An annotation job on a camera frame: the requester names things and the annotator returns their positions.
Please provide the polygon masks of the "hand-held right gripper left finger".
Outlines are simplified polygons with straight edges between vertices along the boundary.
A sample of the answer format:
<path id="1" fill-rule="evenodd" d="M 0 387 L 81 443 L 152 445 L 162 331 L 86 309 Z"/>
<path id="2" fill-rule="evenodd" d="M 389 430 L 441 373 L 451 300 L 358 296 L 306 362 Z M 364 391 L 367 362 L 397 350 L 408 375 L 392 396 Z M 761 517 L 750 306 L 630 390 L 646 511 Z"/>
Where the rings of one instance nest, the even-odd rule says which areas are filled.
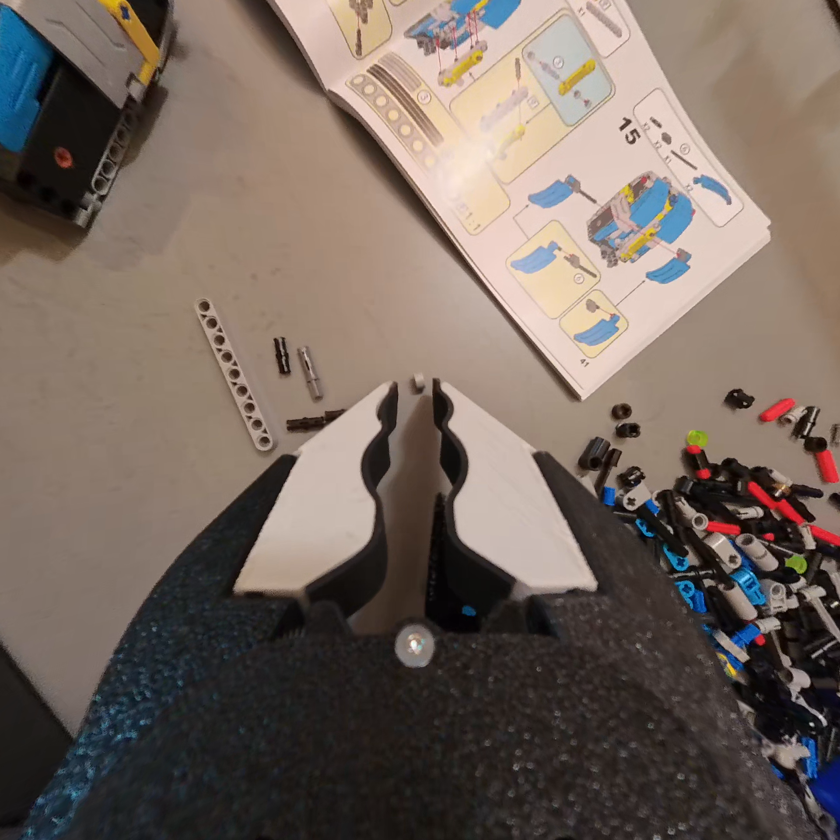
<path id="1" fill-rule="evenodd" d="M 331 602 L 345 617 L 374 598 L 388 563 L 378 486 L 397 407 L 398 385 L 386 382 L 299 447 L 235 595 Z"/>

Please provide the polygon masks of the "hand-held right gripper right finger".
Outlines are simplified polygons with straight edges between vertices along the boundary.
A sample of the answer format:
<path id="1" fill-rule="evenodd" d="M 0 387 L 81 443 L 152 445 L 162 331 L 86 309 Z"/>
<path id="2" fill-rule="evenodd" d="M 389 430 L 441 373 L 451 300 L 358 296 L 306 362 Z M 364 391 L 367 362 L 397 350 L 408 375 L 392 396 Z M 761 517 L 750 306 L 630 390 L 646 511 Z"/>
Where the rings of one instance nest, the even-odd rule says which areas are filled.
<path id="1" fill-rule="evenodd" d="M 449 590 L 481 621 L 504 602 L 597 591 L 597 579 L 541 469 L 541 453 L 443 380 L 433 384 Z"/>

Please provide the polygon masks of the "blue brick toy car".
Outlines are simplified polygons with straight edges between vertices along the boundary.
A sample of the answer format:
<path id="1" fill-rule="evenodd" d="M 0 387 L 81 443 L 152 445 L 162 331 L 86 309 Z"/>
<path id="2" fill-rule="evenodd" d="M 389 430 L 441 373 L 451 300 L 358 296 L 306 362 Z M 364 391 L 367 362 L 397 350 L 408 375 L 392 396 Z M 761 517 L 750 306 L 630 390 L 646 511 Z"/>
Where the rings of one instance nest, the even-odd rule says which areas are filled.
<path id="1" fill-rule="evenodd" d="M 2 193 L 91 225 L 170 54 L 174 5 L 1 2 Z"/>

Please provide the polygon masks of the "grey desk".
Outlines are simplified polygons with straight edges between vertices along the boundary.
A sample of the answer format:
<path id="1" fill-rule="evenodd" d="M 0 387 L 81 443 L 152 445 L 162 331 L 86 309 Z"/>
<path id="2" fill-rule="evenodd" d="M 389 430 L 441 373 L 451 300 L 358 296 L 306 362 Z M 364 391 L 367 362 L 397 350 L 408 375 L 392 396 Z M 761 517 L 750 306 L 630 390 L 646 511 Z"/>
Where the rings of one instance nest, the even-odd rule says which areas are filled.
<path id="1" fill-rule="evenodd" d="M 327 408 L 396 381 L 380 485 L 386 581 L 352 620 L 424 606 L 445 485 L 416 373 L 456 386 L 568 469 L 610 410 L 656 489 L 690 429 L 815 484 L 756 421 L 783 397 L 838 422 L 838 27 L 824 2 L 631 2 L 679 100 L 772 222 L 748 264 L 576 402 L 489 297 L 379 145 L 325 97 L 265 2 L 179 2 L 133 157 L 88 232 L 2 196 L 2 641 L 75 733 L 113 649 L 173 560 L 270 464 L 208 349 L 209 297 L 266 402 L 277 454 L 314 406 L 272 340 L 307 344 Z"/>

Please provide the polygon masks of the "long black connector pin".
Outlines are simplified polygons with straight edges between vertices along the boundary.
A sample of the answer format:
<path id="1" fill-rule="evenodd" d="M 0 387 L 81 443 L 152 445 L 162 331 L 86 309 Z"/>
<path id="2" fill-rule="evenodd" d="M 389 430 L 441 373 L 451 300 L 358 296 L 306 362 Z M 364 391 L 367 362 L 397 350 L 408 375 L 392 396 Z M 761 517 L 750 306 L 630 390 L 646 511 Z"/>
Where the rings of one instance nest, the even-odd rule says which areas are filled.
<path id="1" fill-rule="evenodd" d="M 290 418 L 286 421 L 286 429 L 289 433 L 307 433 L 315 432 L 325 428 L 339 417 L 344 415 L 346 409 L 336 409 L 332 411 L 325 411 L 318 416 L 302 416 L 297 418 Z"/>

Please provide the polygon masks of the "dark grey connector pin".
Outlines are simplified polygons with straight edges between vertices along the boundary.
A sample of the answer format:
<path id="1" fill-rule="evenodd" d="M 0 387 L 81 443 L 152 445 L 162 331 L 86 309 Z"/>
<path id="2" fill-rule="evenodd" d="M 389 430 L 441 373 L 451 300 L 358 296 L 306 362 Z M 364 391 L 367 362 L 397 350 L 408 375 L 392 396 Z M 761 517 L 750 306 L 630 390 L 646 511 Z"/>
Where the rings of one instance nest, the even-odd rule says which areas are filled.
<path id="1" fill-rule="evenodd" d="M 311 399 L 320 402 L 323 398 L 322 385 L 312 352 L 307 345 L 303 345 L 297 348 L 297 355 Z"/>

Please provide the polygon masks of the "long grey perforated beam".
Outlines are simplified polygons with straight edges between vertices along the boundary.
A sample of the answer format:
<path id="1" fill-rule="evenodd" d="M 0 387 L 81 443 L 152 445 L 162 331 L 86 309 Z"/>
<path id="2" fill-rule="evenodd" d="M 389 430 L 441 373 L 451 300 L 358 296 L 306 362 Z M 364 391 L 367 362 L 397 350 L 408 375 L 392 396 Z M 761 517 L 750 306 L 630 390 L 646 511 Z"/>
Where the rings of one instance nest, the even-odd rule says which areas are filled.
<path id="1" fill-rule="evenodd" d="M 196 299 L 194 311 L 253 446 L 268 455 L 277 447 L 277 436 L 231 322 L 208 297 Z"/>

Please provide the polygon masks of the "pile of loose bricks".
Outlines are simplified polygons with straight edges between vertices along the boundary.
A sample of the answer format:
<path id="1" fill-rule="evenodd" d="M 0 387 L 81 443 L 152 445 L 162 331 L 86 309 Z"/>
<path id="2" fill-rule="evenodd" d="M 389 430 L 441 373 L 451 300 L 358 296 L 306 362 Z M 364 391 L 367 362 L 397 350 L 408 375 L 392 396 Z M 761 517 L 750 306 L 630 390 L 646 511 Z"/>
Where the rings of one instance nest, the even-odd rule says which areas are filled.
<path id="1" fill-rule="evenodd" d="M 838 511 L 838 425 L 814 433 L 820 410 L 785 399 L 758 417 L 814 462 L 803 483 L 771 465 L 709 459 L 708 434 L 688 432 L 685 471 L 653 489 L 623 463 L 638 438 L 632 407 L 612 408 L 611 437 L 586 442 L 575 467 L 639 538 L 700 623 L 774 775 L 825 838 L 839 827 L 839 538 L 816 505 Z"/>

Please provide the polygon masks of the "open instruction booklet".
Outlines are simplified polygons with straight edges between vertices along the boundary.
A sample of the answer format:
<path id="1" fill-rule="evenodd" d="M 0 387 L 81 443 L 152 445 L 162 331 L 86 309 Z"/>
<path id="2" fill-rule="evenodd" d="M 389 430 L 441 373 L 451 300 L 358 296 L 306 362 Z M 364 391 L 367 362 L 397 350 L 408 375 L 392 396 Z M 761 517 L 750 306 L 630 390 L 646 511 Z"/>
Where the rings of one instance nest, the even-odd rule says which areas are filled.
<path id="1" fill-rule="evenodd" d="M 269 2 L 580 399 L 770 242 L 627 2 Z"/>

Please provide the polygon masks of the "black perforated chair seat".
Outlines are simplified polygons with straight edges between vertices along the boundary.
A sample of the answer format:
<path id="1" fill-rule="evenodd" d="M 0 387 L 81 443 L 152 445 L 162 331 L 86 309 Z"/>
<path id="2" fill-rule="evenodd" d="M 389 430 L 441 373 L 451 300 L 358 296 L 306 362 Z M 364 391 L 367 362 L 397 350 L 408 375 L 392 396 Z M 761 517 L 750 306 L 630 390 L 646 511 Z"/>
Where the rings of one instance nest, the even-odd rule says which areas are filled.
<path id="1" fill-rule="evenodd" d="M 1 838 L 18 838 L 58 770 L 71 737 L 1 647 Z"/>

